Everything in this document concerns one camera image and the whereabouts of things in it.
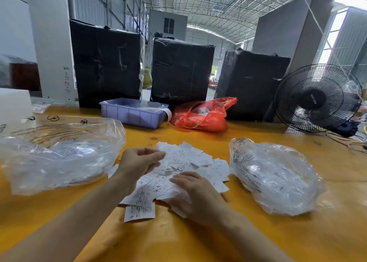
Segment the black fan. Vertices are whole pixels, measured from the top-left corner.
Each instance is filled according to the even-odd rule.
[[[361,104],[362,87],[349,71],[329,64],[302,67],[282,79],[273,108],[287,126],[302,132],[333,131],[349,137],[357,122],[349,121]]]

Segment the forearm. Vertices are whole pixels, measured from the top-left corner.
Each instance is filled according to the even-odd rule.
[[[72,262],[126,196],[111,178],[0,256],[6,262]]]
[[[216,229],[252,262],[293,262],[280,248],[259,232],[242,214],[231,211]]]

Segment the blue plastic crate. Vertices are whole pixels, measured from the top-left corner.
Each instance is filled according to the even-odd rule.
[[[100,102],[102,116],[104,118],[113,118],[119,120],[123,124],[140,126],[148,129],[156,129],[167,118],[167,113],[160,110],[157,112],[142,110],[135,107],[125,105],[139,105],[140,100],[119,98]]]

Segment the yellow table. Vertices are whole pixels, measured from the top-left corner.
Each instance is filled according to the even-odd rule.
[[[99,110],[50,107],[46,114],[100,116]],[[295,148],[326,181],[327,192],[311,213],[297,217],[266,214],[235,176],[226,185],[229,205],[243,213],[261,232],[295,261],[366,261],[367,259],[367,155],[322,135],[286,134],[286,126],[273,123],[229,122],[229,130],[211,134],[175,130],[165,122],[157,130],[125,126],[127,148],[152,146],[158,141],[186,141],[214,158],[229,161],[228,143],[235,137],[273,142]],[[56,217],[96,183],[44,191],[34,196],[11,195],[0,175],[0,252]],[[238,261],[236,250],[219,234],[178,217],[156,202],[156,218],[123,223],[125,209],[117,207],[76,261],[203,262]]]

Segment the fan grille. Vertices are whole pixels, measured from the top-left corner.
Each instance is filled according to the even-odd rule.
[[[297,69],[279,84],[273,100],[274,111],[284,124],[303,132],[339,127],[353,117],[361,103],[347,85],[350,80],[358,86],[361,97],[362,87],[357,78],[339,66],[315,64]],[[318,94],[321,104],[316,105],[313,94]],[[304,103],[305,95],[311,96],[310,103]],[[314,108],[305,108],[314,103]]]

